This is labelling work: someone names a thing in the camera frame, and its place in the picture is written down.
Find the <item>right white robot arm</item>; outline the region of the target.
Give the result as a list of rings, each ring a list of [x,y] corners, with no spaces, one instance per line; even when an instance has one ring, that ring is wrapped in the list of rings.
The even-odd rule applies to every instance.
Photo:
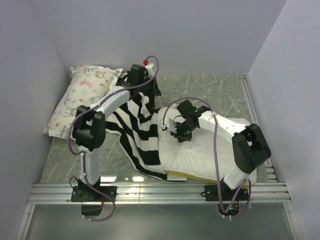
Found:
[[[255,123],[245,125],[232,121],[216,114],[207,102],[195,107],[187,98],[183,98],[183,102],[176,107],[183,122],[176,122],[174,117],[168,117],[169,109],[170,106],[163,114],[161,128],[169,129],[170,135],[179,143],[191,141],[195,129],[213,133],[213,157],[217,172],[217,138],[221,137],[231,144],[235,166],[223,178],[217,177],[220,194],[226,200],[233,199],[238,194],[238,188],[249,180],[249,175],[272,155],[260,126]]]

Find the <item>white pillow yellow edge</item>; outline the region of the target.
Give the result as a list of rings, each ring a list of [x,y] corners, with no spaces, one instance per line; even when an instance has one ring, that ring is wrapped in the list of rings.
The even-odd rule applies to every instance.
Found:
[[[250,125],[244,118],[228,118],[231,121]],[[167,174],[216,183],[235,166],[231,144],[217,138],[218,171],[214,160],[214,134],[204,129],[195,129],[191,141],[179,143],[169,130],[158,129],[159,158]]]

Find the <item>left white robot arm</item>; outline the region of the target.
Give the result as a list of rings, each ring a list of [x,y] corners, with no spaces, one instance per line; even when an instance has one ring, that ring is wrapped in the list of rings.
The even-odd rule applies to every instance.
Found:
[[[101,195],[100,187],[95,184],[101,178],[98,151],[106,138],[106,119],[138,93],[156,89],[157,73],[155,64],[147,60],[144,60],[142,65],[133,64],[130,71],[117,80],[105,97],[90,106],[81,105],[77,108],[70,130],[71,137],[78,146],[78,152],[72,149],[70,152],[80,156],[80,180],[86,184],[83,195],[89,201],[96,201]]]

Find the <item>black white striped pillowcase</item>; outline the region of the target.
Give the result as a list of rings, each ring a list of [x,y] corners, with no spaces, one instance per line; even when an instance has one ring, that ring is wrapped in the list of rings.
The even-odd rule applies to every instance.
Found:
[[[160,161],[158,112],[155,96],[138,92],[107,118],[105,126],[108,133],[120,136],[120,146],[136,171],[167,181]]]

